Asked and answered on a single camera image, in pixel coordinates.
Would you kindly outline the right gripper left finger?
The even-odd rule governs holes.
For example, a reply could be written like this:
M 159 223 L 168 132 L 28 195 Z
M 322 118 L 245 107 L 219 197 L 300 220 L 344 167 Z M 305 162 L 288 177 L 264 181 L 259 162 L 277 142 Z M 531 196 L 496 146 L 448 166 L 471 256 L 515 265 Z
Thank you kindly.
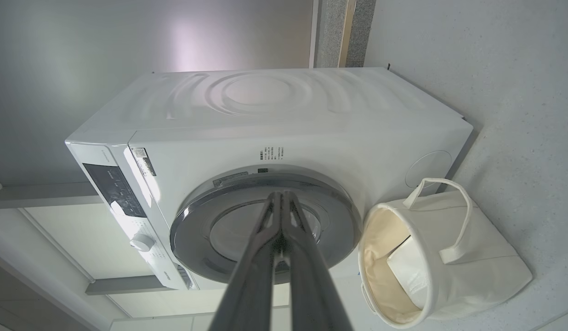
M 269 331 L 275 260 L 283 249 L 282 193 L 270 193 L 238 262 L 211 331 Z

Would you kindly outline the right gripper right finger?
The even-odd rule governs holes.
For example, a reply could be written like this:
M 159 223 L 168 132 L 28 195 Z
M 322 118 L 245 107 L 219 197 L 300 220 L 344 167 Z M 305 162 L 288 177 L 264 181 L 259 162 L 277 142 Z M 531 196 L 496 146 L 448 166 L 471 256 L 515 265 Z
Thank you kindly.
M 351 331 L 324 258 L 309 233 L 307 218 L 292 191 L 282 195 L 282 235 L 290 260 L 291 321 L 294 331 Z

